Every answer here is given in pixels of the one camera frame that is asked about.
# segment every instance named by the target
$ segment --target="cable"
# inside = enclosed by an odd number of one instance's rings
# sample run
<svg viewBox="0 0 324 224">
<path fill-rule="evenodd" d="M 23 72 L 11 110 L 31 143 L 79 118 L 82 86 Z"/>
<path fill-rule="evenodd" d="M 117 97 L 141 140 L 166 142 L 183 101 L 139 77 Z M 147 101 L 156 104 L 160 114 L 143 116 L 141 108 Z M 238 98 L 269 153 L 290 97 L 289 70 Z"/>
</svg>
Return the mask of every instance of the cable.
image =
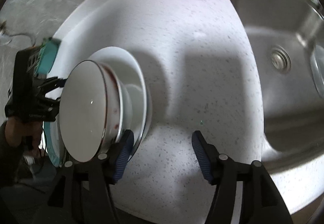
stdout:
<svg viewBox="0 0 324 224">
<path fill-rule="evenodd" d="M 41 152 L 41 150 L 39 149 L 39 154 L 40 154 L 40 156 L 43 158 L 43 159 L 42 159 L 43 161 L 42 161 L 42 165 L 40 166 L 40 169 L 39 169 L 37 172 L 35 172 L 34 175 L 37 175 L 37 174 L 39 174 L 39 173 L 41 172 L 41 170 L 43 169 L 44 163 L 45 163 L 45 153 L 46 153 L 46 147 L 47 147 L 47 137 L 46 137 L 46 133 L 45 133 L 44 128 L 43 128 L 43 132 L 44 132 L 44 138 L 45 138 L 45 150 L 44 150 L 44 155 L 43 155 L 43 157 L 42 157 L 42 152 Z"/>
<path fill-rule="evenodd" d="M 26 183 L 22 183 L 22 182 L 15 182 L 15 184 L 24 185 L 24 186 L 26 186 L 26 187 L 32 188 L 32 189 L 34 189 L 34 190 L 36 190 L 36 191 L 42 193 L 42 194 L 46 194 L 45 191 L 42 191 L 42 190 L 40 190 L 40 189 L 38 189 L 38 188 L 35 188 L 35 187 L 32 186 L 32 185 L 28 185 L 28 184 L 26 184 Z"/>
<path fill-rule="evenodd" d="M 35 44 L 36 44 L 36 37 L 33 34 L 30 34 L 30 33 L 22 32 L 22 33 L 16 33 L 16 34 L 9 34 L 8 36 L 9 37 L 26 36 L 26 37 L 29 37 L 32 47 L 35 46 Z"/>
</svg>

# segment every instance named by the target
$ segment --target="stainless steel sink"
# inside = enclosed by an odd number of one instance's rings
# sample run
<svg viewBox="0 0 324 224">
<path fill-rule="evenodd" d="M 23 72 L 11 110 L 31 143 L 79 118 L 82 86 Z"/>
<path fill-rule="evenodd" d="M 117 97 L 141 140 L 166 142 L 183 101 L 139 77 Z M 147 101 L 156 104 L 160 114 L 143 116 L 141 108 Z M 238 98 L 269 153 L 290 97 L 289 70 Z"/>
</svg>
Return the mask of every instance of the stainless steel sink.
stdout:
<svg viewBox="0 0 324 224">
<path fill-rule="evenodd" d="M 246 29 L 260 76 L 263 164 L 275 173 L 323 154 L 324 99 L 310 69 L 314 39 L 324 41 L 324 32 L 318 31 L 323 22 L 318 8 L 309 0 L 231 1 Z"/>
</svg>

